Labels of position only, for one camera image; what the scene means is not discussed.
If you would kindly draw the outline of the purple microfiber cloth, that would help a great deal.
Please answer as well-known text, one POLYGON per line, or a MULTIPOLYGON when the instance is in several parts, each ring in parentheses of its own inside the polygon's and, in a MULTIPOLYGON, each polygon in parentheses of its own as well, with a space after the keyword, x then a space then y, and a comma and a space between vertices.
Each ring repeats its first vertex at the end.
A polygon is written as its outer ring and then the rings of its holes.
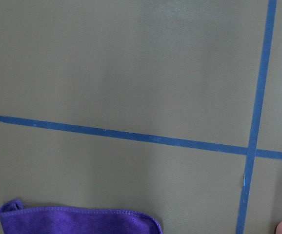
POLYGON ((0 207, 6 234, 161 234, 159 222, 130 210, 43 206, 25 208, 18 199, 0 207))

